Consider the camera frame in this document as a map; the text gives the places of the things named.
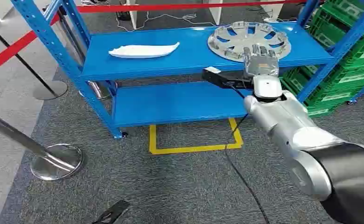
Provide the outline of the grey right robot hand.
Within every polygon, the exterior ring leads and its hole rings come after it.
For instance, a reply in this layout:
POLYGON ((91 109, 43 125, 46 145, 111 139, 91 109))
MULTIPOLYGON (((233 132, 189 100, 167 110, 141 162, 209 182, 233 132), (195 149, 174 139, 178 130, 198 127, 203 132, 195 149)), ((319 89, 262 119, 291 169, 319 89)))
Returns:
POLYGON ((276 53, 265 46, 253 44, 244 47, 244 77, 259 75, 279 76, 279 59, 276 53))

